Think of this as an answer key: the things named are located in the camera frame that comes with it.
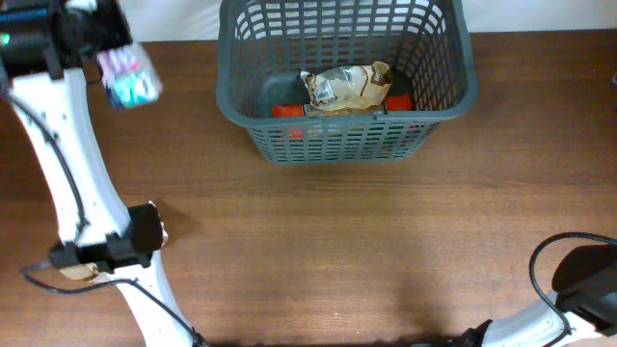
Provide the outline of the brown nut snack pouch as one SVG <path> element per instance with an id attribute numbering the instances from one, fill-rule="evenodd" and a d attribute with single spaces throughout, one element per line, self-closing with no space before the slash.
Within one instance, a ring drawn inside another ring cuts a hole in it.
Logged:
<path id="1" fill-rule="evenodd" d="M 124 234 L 112 232 L 105 241 L 78 246 L 75 242 L 58 242 L 48 253 L 54 269 L 71 280 L 93 280 L 101 274 L 133 265 L 150 266 L 155 251 L 169 239 L 155 203 L 128 208 L 129 224 Z"/>

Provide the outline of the Kleenex tissue multipack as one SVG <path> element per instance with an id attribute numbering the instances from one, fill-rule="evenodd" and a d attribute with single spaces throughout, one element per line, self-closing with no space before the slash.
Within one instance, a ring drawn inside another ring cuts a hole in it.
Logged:
<path id="1" fill-rule="evenodd" d="M 102 84 L 114 109 L 132 109 L 156 102 L 163 84 L 140 42 L 96 54 Z"/>

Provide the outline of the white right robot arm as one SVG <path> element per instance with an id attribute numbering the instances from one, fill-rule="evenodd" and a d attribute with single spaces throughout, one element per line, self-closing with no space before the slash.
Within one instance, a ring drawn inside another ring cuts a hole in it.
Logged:
<path id="1" fill-rule="evenodd" d="M 449 346 L 565 346 L 582 339 L 616 335 L 616 248 L 580 246 L 568 253 L 552 279 L 549 299 L 568 320 L 571 333 L 560 337 L 564 324 L 538 300 L 518 313 L 488 320 L 447 344 Z"/>

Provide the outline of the grey plastic basket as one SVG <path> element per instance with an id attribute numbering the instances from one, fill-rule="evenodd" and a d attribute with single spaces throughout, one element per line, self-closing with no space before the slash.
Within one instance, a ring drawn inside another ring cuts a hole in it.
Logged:
<path id="1" fill-rule="evenodd" d="M 405 112 L 277 118 L 304 105 L 302 72 L 376 61 L 393 70 L 390 93 Z M 458 1 L 225 1 L 220 7 L 221 112 L 282 165 L 396 161 L 437 126 L 468 112 L 478 95 L 469 32 Z"/>

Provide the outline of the beige snack bag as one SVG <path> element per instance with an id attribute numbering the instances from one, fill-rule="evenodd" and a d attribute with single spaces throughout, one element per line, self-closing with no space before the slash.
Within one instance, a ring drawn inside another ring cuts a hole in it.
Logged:
<path id="1" fill-rule="evenodd" d="M 381 104 L 393 83 L 393 72 L 384 62 L 368 66 L 343 66 L 319 74 L 301 71 L 310 104 L 321 111 L 366 109 Z"/>

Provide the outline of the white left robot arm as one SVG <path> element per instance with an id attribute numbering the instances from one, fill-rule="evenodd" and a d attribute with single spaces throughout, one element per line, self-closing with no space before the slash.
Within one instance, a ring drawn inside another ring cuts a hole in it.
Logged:
<path id="1" fill-rule="evenodd" d="M 57 214 L 59 239 L 42 267 L 78 280 L 84 293 L 117 287 L 149 346 L 202 346 L 167 281 L 168 235 L 156 205 L 125 205 L 105 167 L 89 114 L 89 63 L 116 109 L 162 92 L 119 3 L 2 4 L 1 96 L 30 140 Z"/>

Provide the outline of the orange spaghetti package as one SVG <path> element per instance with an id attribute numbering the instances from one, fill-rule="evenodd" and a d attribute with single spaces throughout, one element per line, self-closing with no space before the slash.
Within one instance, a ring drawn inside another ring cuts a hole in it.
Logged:
<path id="1" fill-rule="evenodd" d="M 310 117 L 310 118 L 341 118 L 349 116 L 383 116 L 389 112 L 407 112 L 413 110 L 413 103 L 410 93 L 404 93 L 395 96 L 386 96 L 384 101 L 379 105 L 370 106 L 365 109 L 353 109 L 343 108 L 335 111 L 322 111 L 310 104 L 305 105 L 289 105 L 289 106 L 275 106 L 272 108 L 272 114 L 275 119 L 283 118 L 298 118 L 298 117 Z M 318 139 L 323 133 L 324 127 L 321 125 L 315 125 L 306 131 L 307 137 L 310 140 Z M 329 137 L 336 137 L 340 135 L 340 130 L 337 128 L 327 129 Z M 305 138 L 305 131 L 302 127 L 293 126 L 288 130 L 288 138 L 290 140 L 303 140 Z"/>

